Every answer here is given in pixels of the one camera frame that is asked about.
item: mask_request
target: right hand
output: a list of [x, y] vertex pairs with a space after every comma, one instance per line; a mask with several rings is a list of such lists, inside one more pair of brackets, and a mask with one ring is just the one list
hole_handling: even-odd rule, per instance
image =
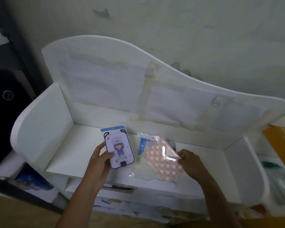
[[180, 159], [177, 160], [178, 163], [191, 178], [195, 179], [197, 182], [212, 179], [212, 176], [205, 168], [200, 157], [196, 154], [186, 149], [182, 149], [178, 152], [178, 155], [180, 157]]

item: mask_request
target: wall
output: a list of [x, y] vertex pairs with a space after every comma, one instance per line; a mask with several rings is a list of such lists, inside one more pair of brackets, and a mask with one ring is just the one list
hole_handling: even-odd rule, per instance
[[180, 62], [211, 84], [285, 98], [285, 0], [6, 1], [48, 85], [41, 49], [92, 34]]

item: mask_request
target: phone case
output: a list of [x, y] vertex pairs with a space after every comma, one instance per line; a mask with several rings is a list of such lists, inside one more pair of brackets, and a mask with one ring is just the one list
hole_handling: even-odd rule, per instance
[[110, 158], [112, 169], [124, 167], [134, 162], [133, 152], [125, 129], [105, 132], [104, 138], [107, 151], [114, 153], [114, 156]]

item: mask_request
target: cartoon character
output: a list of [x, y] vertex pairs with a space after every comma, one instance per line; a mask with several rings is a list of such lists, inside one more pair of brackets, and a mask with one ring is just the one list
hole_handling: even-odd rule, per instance
[[124, 153], [124, 151], [123, 151], [123, 148], [124, 148], [124, 147], [125, 147], [125, 146], [124, 146], [124, 144], [123, 144], [121, 141], [117, 141], [117, 142], [114, 143], [114, 149], [117, 151], [117, 155], [118, 155], [119, 157], [125, 155], [125, 153]]

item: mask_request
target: wall stain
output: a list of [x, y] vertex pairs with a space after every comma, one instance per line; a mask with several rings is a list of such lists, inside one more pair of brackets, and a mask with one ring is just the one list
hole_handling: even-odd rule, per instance
[[99, 18], [103, 18], [103, 19], [110, 20], [110, 21], [112, 20], [112, 18], [110, 16], [109, 11], [108, 11], [107, 8], [105, 8], [104, 11], [98, 11], [98, 10], [95, 10], [95, 9], [93, 9], [92, 11]]

